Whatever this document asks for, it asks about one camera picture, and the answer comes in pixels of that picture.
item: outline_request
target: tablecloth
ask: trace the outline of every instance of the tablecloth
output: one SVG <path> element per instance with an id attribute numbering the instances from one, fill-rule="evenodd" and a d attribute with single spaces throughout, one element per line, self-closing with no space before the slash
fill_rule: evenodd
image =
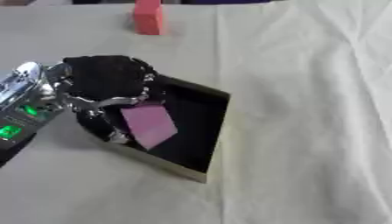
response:
<path id="1" fill-rule="evenodd" d="M 392 223 L 389 0 L 170 5 L 161 37 L 132 7 L 0 8 L 0 72 L 120 53 L 228 91 L 208 183 L 101 150 L 65 113 L 0 170 L 1 223 Z"/>

